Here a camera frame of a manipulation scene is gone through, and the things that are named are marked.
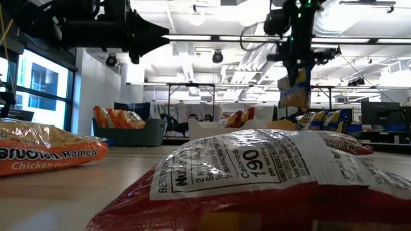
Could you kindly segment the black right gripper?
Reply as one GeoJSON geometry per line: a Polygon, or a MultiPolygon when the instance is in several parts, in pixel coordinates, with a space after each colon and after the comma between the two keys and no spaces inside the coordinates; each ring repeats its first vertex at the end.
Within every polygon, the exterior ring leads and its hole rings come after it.
{"type": "MultiPolygon", "coordinates": [[[[313,61],[313,51],[311,50],[312,39],[314,34],[304,37],[302,40],[294,36],[278,35],[274,40],[275,52],[267,55],[269,62],[281,62],[288,73],[288,81],[291,87],[295,85],[299,75],[299,68],[305,63],[313,61]]],[[[306,77],[311,79],[311,72],[314,65],[305,65],[306,77]]]]}

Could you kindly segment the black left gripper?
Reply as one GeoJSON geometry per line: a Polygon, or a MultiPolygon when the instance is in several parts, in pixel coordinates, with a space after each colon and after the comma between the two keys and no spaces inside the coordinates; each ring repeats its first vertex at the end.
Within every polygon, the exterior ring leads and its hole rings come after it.
{"type": "Polygon", "coordinates": [[[143,19],[131,8],[130,0],[104,0],[101,5],[105,11],[103,19],[112,23],[112,26],[109,26],[112,37],[109,46],[128,52],[133,64],[139,64],[140,55],[170,43],[168,38],[162,37],[170,34],[169,29],[143,19]],[[136,39],[135,32],[139,35],[159,37],[136,39]]]}

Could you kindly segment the red ramen noodle pack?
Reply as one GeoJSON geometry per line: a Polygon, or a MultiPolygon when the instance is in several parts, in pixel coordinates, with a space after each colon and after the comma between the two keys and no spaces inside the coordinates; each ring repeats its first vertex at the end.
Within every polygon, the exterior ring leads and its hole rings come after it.
{"type": "Polygon", "coordinates": [[[240,128],[242,126],[241,117],[243,112],[241,110],[231,114],[227,119],[226,128],[240,128]]]}
{"type": "Polygon", "coordinates": [[[254,107],[248,108],[248,109],[242,114],[241,123],[242,123],[242,124],[245,124],[247,121],[253,120],[254,114],[255,114],[255,108],[254,108],[254,107]]]}
{"type": "Polygon", "coordinates": [[[188,142],[86,231],[411,231],[411,179],[320,132],[256,129],[188,142]]]}
{"type": "Polygon", "coordinates": [[[336,133],[329,131],[317,131],[324,142],[330,148],[335,148],[353,155],[371,155],[373,149],[371,146],[363,146],[357,139],[344,133],[336,133]]]}

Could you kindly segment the long ceiling light strip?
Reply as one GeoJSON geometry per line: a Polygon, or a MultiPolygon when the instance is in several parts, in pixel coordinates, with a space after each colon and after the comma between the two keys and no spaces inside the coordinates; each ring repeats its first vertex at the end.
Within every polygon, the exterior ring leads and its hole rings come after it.
{"type": "MultiPolygon", "coordinates": [[[[269,36],[240,36],[240,35],[166,35],[165,38],[173,42],[248,42],[248,43],[275,43],[277,37],[269,36]]],[[[365,45],[411,45],[411,38],[354,38],[354,37],[315,37],[313,44],[365,44],[365,45]]]]}

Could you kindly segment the white hanging cloth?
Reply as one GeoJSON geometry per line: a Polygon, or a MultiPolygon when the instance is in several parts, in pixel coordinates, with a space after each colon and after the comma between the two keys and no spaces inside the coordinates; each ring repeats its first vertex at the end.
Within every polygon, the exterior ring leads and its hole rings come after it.
{"type": "Polygon", "coordinates": [[[255,107],[254,120],[261,123],[268,123],[273,121],[274,108],[275,106],[273,105],[255,107]]]}

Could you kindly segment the orange plastic bin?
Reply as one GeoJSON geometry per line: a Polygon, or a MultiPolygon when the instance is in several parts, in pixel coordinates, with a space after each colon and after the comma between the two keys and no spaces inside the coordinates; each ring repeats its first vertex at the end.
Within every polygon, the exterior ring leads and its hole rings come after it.
{"type": "Polygon", "coordinates": [[[277,120],[271,121],[266,124],[266,128],[268,129],[276,129],[276,130],[288,130],[288,131],[297,131],[297,124],[292,123],[289,120],[277,120]]]}

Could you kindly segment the black ceiling track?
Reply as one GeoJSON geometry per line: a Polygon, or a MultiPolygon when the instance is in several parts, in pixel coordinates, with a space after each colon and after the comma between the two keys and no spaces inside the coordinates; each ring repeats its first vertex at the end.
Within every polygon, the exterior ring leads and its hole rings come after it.
{"type": "Polygon", "coordinates": [[[351,6],[388,6],[389,9],[387,10],[387,13],[392,13],[394,11],[394,6],[396,5],[396,2],[380,0],[341,0],[339,1],[339,4],[351,6]]]}

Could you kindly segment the dark teal plastic bin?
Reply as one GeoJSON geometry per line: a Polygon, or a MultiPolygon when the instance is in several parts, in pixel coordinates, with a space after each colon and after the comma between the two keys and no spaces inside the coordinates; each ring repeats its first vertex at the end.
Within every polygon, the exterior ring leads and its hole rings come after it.
{"type": "Polygon", "coordinates": [[[116,146],[126,147],[155,147],[163,142],[167,122],[162,119],[147,119],[144,128],[99,128],[97,122],[92,118],[94,135],[112,139],[116,146]]]}

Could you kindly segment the white plastic bin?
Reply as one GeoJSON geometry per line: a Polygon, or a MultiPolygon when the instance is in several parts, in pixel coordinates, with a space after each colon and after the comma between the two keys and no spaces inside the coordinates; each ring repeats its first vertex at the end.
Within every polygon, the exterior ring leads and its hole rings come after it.
{"type": "Polygon", "coordinates": [[[188,120],[189,126],[189,139],[191,141],[206,138],[214,135],[221,135],[226,133],[231,133],[240,130],[248,129],[264,129],[266,128],[266,123],[256,120],[249,120],[240,128],[226,128],[219,127],[218,122],[199,122],[195,119],[188,120]]]}

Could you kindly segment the large bright window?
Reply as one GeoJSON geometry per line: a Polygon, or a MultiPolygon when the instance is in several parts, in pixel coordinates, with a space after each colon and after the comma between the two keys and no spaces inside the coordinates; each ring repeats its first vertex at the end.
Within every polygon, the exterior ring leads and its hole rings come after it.
{"type": "Polygon", "coordinates": [[[35,123],[67,130],[71,125],[73,72],[33,51],[0,51],[0,92],[15,91],[16,110],[35,123]]]}

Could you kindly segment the black equipment stand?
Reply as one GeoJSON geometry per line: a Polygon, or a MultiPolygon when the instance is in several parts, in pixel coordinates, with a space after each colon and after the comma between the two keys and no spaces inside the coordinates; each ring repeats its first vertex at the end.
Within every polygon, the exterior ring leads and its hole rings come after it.
{"type": "Polygon", "coordinates": [[[34,113],[26,110],[13,108],[16,104],[13,92],[0,92],[0,118],[17,119],[21,121],[32,121],[34,113]]]}

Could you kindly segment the black metal table frame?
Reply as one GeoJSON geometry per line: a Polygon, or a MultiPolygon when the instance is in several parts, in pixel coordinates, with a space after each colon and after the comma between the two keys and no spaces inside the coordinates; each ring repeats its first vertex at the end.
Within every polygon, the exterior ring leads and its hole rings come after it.
{"type": "Polygon", "coordinates": [[[177,103],[212,103],[212,121],[215,121],[215,96],[216,96],[216,85],[214,83],[194,83],[194,82],[185,82],[185,83],[167,83],[168,86],[168,98],[167,98],[167,114],[170,115],[170,105],[171,105],[171,96],[173,93],[178,90],[180,87],[195,87],[197,89],[204,88],[211,95],[212,100],[201,100],[201,99],[178,99],[177,103]]]}
{"type": "Polygon", "coordinates": [[[333,89],[333,86],[330,86],[330,85],[312,85],[311,89],[318,90],[319,92],[322,92],[325,96],[328,97],[328,108],[331,110],[332,109],[332,89],[333,89]]]}

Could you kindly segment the grey ribbed air duct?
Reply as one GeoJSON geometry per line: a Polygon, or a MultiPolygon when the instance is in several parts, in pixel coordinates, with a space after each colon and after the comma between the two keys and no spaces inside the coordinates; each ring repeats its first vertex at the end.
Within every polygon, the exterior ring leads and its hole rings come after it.
{"type": "MultiPolygon", "coordinates": [[[[325,35],[327,33],[332,33],[332,30],[335,28],[331,26],[329,23],[332,20],[331,16],[331,0],[319,0],[321,9],[316,12],[315,19],[313,23],[313,34],[315,36],[318,35],[325,35]]],[[[287,31],[284,35],[289,36],[291,31],[287,31]]]]}

